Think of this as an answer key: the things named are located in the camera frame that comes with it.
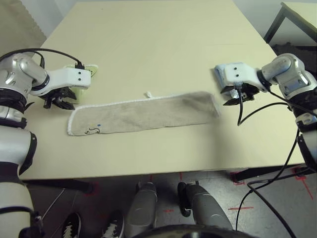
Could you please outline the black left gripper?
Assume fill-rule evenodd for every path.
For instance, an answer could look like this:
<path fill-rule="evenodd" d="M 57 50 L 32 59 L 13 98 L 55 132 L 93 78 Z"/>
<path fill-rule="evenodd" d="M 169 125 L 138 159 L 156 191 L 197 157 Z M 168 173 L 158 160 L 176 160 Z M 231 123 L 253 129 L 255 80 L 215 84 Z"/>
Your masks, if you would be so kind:
<path fill-rule="evenodd" d="M 74 110 L 74 106 L 70 102 L 65 102 L 63 98 L 77 99 L 76 94 L 67 87 L 51 90 L 49 93 L 43 96 L 45 109 L 50 109 L 52 104 L 64 109 L 64 110 Z"/>

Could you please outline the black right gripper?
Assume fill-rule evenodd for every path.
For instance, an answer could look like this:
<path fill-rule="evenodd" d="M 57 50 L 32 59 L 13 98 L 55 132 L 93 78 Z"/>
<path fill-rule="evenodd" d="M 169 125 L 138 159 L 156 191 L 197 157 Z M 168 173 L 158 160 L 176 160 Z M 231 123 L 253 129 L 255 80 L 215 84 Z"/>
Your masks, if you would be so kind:
<path fill-rule="evenodd" d="M 225 102 L 224 106 L 234 106 L 239 105 L 241 100 L 240 96 L 242 96 L 242 101 L 252 101 L 254 100 L 254 95 L 258 94 L 260 91 L 257 87 L 243 83 L 235 86 L 225 86 L 221 90 L 221 94 L 229 94 L 232 99 Z"/>

